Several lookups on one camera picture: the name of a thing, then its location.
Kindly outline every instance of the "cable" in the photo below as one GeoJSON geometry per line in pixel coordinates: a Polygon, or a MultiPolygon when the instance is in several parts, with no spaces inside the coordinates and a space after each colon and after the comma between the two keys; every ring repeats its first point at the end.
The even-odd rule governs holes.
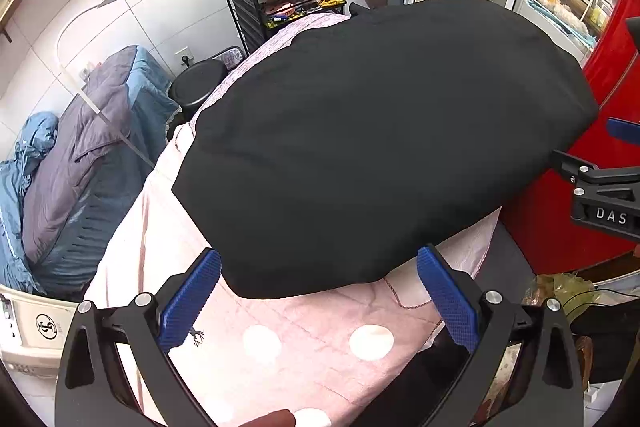
{"type": "Polygon", "coordinates": [[[590,304],[591,306],[600,306],[601,308],[609,308],[612,305],[611,304],[600,304],[598,302],[583,302],[582,304],[578,304],[573,310],[571,310],[570,312],[566,313],[566,316],[568,317],[569,315],[571,315],[573,312],[575,312],[580,306],[584,306],[585,304],[590,304]]]}
{"type": "Polygon", "coordinates": [[[611,292],[611,293],[617,293],[618,295],[623,295],[625,297],[633,297],[635,299],[640,298],[640,295],[632,295],[631,293],[624,293],[624,292],[619,292],[618,290],[610,290],[609,288],[600,288],[598,290],[587,290],[585,292],[580,292],[575,294],[574,296],[572,296],[570,299],[567,300],[567,302],[565,302],[562,307],[564,308],[565,306],[567,306],[567,304],[569,304],[569,302],[571,302],[573,299],[575,299],[577,296],[580,295],[585,295],[585,293],[594,293],[594,292],[611,292]]]}

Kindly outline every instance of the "blue comforter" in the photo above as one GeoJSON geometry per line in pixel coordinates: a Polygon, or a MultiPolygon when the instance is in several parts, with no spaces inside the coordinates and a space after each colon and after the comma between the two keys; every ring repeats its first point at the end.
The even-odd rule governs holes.
{"type": "MultiPolygon", "coordinates": [[[[152,162],[166,146],[166,122],[178,109],[166,92],[171,79],[138,47],[127,79],[129,139],[152,162]]],[[[142,191],[151,168],[120,143],[102,164],[71,211],[55,245],[31,266],[46,293],[75,298],[97,270],[107,244],[142,191]]]]}
{"type": "Polygon", "coordinates": [[[28,293],[42,291],[33,279],[22,247],[22,202],[31,177],[56,142],[58,118],[30,116],[15,143],[14,156],[0,163],[0,284],[28,293]]]}
{"type": "MultiPolygon", "coordinates": [[[[166,122],[178,110],[166,94],[170,84],[156,60],[138,46],[126,80],[128,137],[153,162],[166,146],[166,122]]],[[[22,241],[24,198],[36,169],[55,144],[57,128],[55,115],[33,115],[20,133],[14,157],[0,163],[0,284],[73,299],[93,278],[109,240],[151,169],[124,143],[118,143],[100,158],[52,246],[37,261],[29,260],[22,241]]],[[[43,204],[47,204],[49,193],[43,195],[43,204]]]]}

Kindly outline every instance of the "pink bedsheet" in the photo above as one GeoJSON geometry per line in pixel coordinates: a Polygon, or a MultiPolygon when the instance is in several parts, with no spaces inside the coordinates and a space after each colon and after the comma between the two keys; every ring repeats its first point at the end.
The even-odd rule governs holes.
{"type": "MultiPolygon", "coordinates": [[[[234,71],[203,108],[299,31],[343,19],[309,16],[291,24],[234,71]]],[[[193,139],[194,122],[178,128],[116,230],[86,293],[98,307],[123,306],[139,292],[156,292],[209,246],[171,192],[193,139]]],[[[498,212],[439,245],[451,266],[478,272],[498,212]]],[[[399,374],[440,324],[415,259],[371,284],[271,301],[239,298],[221,279],[194,325],[204,332],[204,342],[195,346],[189,337],[170,357],[221,427],[279,409],[291,410],[298,427],[342,427],[399,374]]],[[[145,414],[162,421],[130,350],[123,347],[121,356],[145,414]]]]}

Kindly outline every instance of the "plastic bag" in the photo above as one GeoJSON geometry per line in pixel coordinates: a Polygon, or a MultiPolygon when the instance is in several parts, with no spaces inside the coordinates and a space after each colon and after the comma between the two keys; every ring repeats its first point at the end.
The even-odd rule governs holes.
{"type": "Polygon", "coordinates": [[[545,299],[555,297],[562,304],[562,309],[571,324],[589,307],[588,304],[598,301],[599,292],[594,290],[591,281],[570,273],[538,275],[529,285],[522,303],[540,306],[545,299]]]}

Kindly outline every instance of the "power outlet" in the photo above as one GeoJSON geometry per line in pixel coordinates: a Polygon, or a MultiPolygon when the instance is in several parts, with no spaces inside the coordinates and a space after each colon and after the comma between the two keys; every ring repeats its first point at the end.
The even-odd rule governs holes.
{"type": "Polygon", "coordinates": [[[174,55],[180,58],[180,60],[182,60],[184,55],[187,55],[187,58],[189,59],[189,61],[193,62],[193,53],[191,53],[191,50],[189,49],[188,46],[185,48],[182,48],[179,52],[175,52],[174,55]]]}

